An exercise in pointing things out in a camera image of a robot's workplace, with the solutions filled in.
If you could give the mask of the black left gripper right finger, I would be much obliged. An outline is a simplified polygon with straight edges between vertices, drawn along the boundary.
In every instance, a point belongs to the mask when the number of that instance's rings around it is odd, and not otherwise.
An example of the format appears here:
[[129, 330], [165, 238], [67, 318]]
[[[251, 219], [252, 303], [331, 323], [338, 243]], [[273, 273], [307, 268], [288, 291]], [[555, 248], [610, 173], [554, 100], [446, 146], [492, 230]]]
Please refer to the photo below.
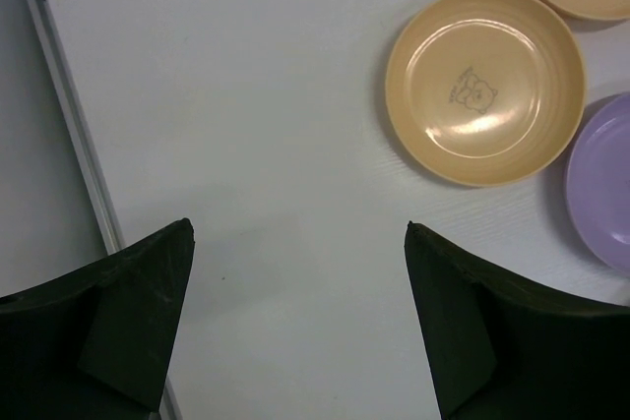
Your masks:
[[444, 419], [625, 419], [629, 311], [505, 270], [419, 223], [409, 282]]

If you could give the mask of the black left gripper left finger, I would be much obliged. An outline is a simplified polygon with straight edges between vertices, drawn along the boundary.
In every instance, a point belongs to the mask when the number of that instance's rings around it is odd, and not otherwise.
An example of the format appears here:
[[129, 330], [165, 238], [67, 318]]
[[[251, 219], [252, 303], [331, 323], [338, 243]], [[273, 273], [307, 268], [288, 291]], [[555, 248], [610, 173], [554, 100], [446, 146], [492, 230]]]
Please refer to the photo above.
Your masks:
[[193, 264], [183, 218], [1, 299], [4, 419], [150, 419], [158, 413]]

